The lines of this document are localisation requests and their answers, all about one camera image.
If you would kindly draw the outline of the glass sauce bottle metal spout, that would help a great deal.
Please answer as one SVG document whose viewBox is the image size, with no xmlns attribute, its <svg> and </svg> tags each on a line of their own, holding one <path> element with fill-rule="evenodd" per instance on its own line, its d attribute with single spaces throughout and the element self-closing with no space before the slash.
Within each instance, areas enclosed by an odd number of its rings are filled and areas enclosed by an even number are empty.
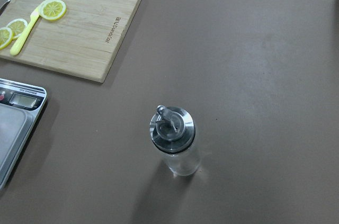
<svg viewBox="0 0 339 224">
<path fill-rule="evenodd" d="M 197 171 L 201 163 L 199 140 L 195 122 L 187 110 L 159 105 L 150 120 L 149 134 L 174 175 L 190 176 Z"/>
</svg>

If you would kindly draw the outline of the lemon slice by knife tip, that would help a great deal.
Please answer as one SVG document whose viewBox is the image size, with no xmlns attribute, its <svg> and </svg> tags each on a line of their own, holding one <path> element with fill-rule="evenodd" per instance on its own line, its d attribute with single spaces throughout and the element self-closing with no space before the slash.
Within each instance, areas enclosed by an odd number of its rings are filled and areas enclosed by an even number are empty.
<svg viewBox="0 0 339 224">
<path fill-rule="evenodd" d="M 39 6 L 39 15 L 48 21 L 55 21 L 64 16 L 67 11 L 66 3 L 62 0 L 45 0 Z"/>
</svg>

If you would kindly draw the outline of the yellow plastic knife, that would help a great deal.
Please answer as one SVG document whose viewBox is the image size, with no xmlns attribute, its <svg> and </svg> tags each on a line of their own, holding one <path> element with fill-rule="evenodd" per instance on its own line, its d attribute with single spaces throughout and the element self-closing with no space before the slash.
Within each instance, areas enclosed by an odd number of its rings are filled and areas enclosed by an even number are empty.
<svg viewBox="0 0 339 224">
<path fill-rule="evenodd" d="M 20 53 L 22 50 L 31 30 L 33 29 L 36 21 L 38 20 L 40 14 L 39 14 L 39 7 L 42 5 L 39 4 L 33 12 L 30 14 L 30 22 L 27 24 L 21 35 L 17 38 L 17 40 L 14 42 L 10 49 L 10 55 L 16 56 Z"/>
</svg>

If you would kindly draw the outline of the digital kitchen scale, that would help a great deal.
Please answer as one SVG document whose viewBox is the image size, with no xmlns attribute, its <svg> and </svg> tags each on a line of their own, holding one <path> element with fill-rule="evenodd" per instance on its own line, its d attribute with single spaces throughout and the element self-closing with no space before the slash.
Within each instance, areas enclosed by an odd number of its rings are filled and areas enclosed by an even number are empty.
<svg viewBox="0 0 339 224">
<path fill-rule="evenodd" d="M 1 79 L 1 188 L 47 100 L 43 87 Z"/>
</svg>

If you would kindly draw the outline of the lemon slice front left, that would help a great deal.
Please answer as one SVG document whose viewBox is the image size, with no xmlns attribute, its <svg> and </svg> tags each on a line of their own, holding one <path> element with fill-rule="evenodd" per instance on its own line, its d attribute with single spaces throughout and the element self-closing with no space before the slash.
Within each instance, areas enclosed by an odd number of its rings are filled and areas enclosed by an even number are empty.
<svg viewBox="0 0 339 224">
<path fill-rule="evenodd" d="M 13 39 L 13 31 L 8 27 L 0 28 L 0 49 L 6 48 Z"/>
</svg>

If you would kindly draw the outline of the bamboo cutting board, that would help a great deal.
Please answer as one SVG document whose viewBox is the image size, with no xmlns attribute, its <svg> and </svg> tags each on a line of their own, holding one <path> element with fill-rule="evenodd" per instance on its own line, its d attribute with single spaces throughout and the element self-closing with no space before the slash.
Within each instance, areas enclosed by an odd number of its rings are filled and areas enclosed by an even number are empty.
<svg viewBox="0 0 339 224">
<path fill-rule="evenodd" d="M 44 0 L 11 0 L 1 25 L 28 19 Z M 21 52 L 1 50 L 11 60 L 67 75 L 104 82 L 141 0 L 62 0 L 65 15 L 38 19 Z"/>
</svg>

